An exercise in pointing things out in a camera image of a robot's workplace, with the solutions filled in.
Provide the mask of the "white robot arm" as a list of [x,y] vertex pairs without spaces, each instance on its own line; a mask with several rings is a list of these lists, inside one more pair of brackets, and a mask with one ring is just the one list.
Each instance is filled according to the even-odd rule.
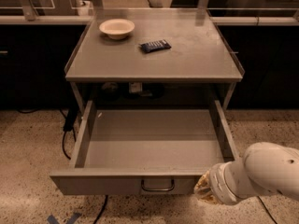
[[255,143],[241,159],[212,166],[200,177],[193,192],[199,200],[226,205],[277,194],[298,201],[299,150]]

